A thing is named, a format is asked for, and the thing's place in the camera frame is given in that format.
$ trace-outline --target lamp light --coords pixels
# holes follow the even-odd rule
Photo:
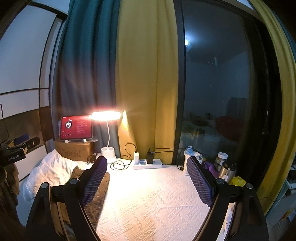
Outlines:
[[[110,143],[110,131],[109,131],[109,125],[108,121],[115,121],[119,120],[121,117],[120,112],[118,111],[95,111],[91,115],[91,119],[94,121],[106,121],[107,128],[108,128],[108,144],[107,147],[103,147],[101,149],[102,155],[106,157],[108,163],[113,163],[115,162],[115,150],[113,147],[109,147]]]

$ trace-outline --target cardboard box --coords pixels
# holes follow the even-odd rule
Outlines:
[[[74,161],[87,161],[87,157],[93,154],[92,142],[69,142],[57,139],[54,141],[54,147],[62,157]]]

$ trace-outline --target tablet screen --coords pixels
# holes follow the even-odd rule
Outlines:
[[[90,138],[92,138],[92,120],[89,115],[62,117],[61,140]]]

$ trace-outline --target brown blanket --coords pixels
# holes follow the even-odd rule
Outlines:
[[[79,178],[80,175],[83,173],[84,170],[79,169],[79,167],[75,167],[72,175],[70,177],[70,179],[72,178]],[[106,192],[108,189],[108,184],[110,181],[110,174],[108,172],[105,173],[103,180],[96,192],[96,195],[94,196],[93,200],[91,203],[87,204],[84,208],[92,226],[94,227],[94,229],[96,229],[96,226],[98,224],[99,221],[99,217],[100,217],[100,213],[102,211],[103,208],[103,204],[104,204],[104,200],[105,200],[105,196],[106,196]],[[63,216],[63,220],[65,221],[65,223],[71,227],[71,223],[69,220],[69,216],[66,210],[66,205],[64,203],[60,203],[60,207],[61,207],[61,211],[62,211],[62,216]]]

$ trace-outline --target white charger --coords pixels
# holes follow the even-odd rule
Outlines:
[[[133,153],[133,159],[135,160],[135,163],[139,163],[139,153]]]

